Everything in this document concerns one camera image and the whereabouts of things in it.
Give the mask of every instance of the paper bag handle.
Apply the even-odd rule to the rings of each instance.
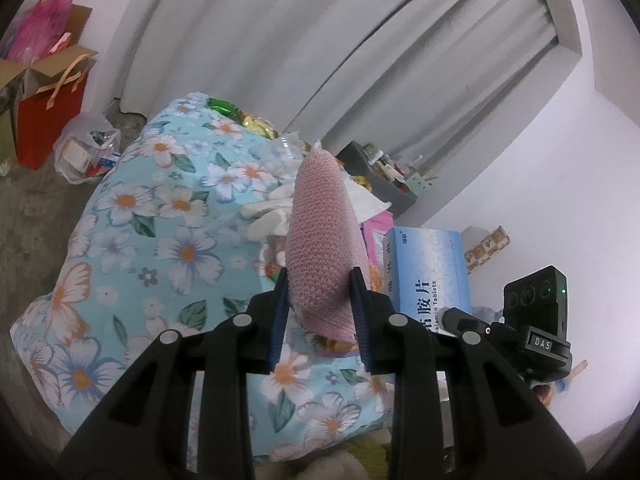
[[[69,79],[67,79],[67,77],[71,73],[71,71],[76,67],[76,65],[84,59],[89,59],[89,56],[87,54],[81,54],[80,56],[76,57],[76,59],[73,60],[68,67],[66,67],[65,73],[63,73],[62,77],[60,78],[60,81],[57,82],[56,89],[53,91],[53,94],[49,98],[49,101],[47,101],[47,110],[49,110],[50,108],[53,108],[53,105],[56,102],[56,97],[58,96],[58,93],[60,92],[62,85],[66,83],[71,83],[73,80],[75,80],[76,82],[74,84],[74,87],[71,89],[71,91],[75,92],[78,89],[78,85],[82,82],[82,80],[84,79],[84,76],[86,75],[86,69],[82,70],[82,72],[79,73],[79,75],[76,74],[75,76]]]

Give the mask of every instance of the gold foil wrapper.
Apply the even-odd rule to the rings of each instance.
[[[362,186],[367,191],[373,192],[373,188],[371,187],[371,184],[367,180],[366,176],[355,175],[351,177],[351,180],[353,180],[356,184],[359,184],[360,186]]]
[[[245,112],[240,112],[239,116],[240,124],[242,124],[242,126],[247,130],[251,130],[256,134],[271,140],[277,139],[280,136],[280,134],[274,129],[273,124],[269,121]]]

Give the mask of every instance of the camera lens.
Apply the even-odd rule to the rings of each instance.
[[[507,296],[507,306],[508,307],[514,307],[516,306],[516,304],[518,303],[518,297],[512,292],[510,295]]]
[[[540,296],[542,298],[548,298],[551,295],[551,291],[552,291],[551,283],[544,282],[540,287]]]
[[[533,303],[533,300],[536,299],[536,291],[533,289],[531,285],[527,285],[522,289],[522,293],[520,295],[520,301],[523,305],[530,305]]]

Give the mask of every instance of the pink scrubber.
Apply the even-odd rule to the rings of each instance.
[[[289,299],[300,324],[329,339],[355,342],[349,272],[370,288],[360,227],[334,156],[314,147],[300,165],[287,235]]]

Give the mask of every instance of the white plastic bag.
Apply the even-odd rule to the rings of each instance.
[[[119,156],[121,135],[104,116],[79,114],[53,145],[56,171],[71,184],[98,182],[105,174],[86,176],[85,172],[102,158]]]

